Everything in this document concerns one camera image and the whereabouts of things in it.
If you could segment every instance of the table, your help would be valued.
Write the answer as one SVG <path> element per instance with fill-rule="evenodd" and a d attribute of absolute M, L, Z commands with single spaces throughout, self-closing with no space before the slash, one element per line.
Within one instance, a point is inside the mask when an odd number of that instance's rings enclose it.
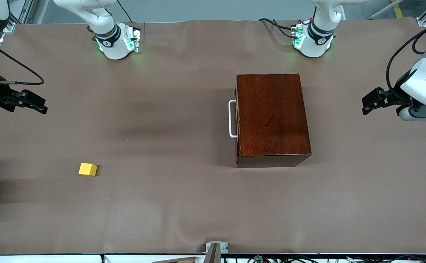
<path fill-rule="evenodd" d="M 426 253 L 426 123 L 363 116 L 413 18 L 342 21 L 305 58 L 263 22 L 147 24 L 141 53 L 111 61 L 86 25 L 17 25 L 2 48 L 40 73 L 47 115 L 0 110 L 0 254 Z M 418 43 L 426 49 L 426 36 Z M 392 81 L 417 55 L 406 49 Z M 33 76 L 0 55 L 9 80 Z M 300 73 L 313 155 L 235 168 L 235 77 Z M 78 175 L 80 163 L 98 176 Z"/>

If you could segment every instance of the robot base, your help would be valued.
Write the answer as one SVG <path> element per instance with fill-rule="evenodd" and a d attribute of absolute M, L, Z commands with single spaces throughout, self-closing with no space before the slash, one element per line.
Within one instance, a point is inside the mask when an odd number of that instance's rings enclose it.
<path fill-rule="evenodd" d="M 120 60 L 125 58 L 130 52 L 138 52 L 140 40 L 140 30 L 123 23 L 116 24 L 120 28 L 121 34 L 112 47 L 106 47 L 104 46 L 104 41 L 99 43 L 99 40 L 96 40 L 99 50 L 111 60 Z"/>
<path fill-rule="evenodd" d="M 317 45 L 315 43 L 315 40 L 310 38 L 307 33 L 307 28 L 309 26 L 309 21 L 305 21 L 302 24 L 296 25 L 298 31 L 296 31 L 295 36 L 298 38 L 293 40 L 293 46 L 296 50 L 299 50 L 303 55 L 309 58 L 318 58 L 323 55 L 328 48 L 330 48 L 330 44 L 333 40 L 333 37 L 331 37 L 325 44 Z"/>

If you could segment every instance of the wooden cabinet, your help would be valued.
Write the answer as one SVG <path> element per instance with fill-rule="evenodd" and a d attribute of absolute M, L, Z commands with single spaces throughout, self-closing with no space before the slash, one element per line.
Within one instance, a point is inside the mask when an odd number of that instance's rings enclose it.
<path fill-rule="evenodd" d="M 238 75 L 235 93 L 238 167 L 293 167 L 311 155 L 299 74 Z"/>

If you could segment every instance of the wooden top panel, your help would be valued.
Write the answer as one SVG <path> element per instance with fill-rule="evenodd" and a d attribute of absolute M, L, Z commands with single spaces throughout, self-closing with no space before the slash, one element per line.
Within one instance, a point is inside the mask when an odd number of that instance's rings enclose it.
<path fill-rule="evenodd" d="M 311 153 L 299 74 L 238 75 L 242 156 Z"/>

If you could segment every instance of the wooden box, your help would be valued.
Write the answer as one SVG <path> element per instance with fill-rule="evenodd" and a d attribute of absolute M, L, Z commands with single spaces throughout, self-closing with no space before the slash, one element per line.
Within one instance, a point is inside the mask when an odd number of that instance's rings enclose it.
<path fill-rule="evenodd" d="M 238 75 L 235 101 L 238 167 L 294 167 L 312 154 L 299 74 Z"/>

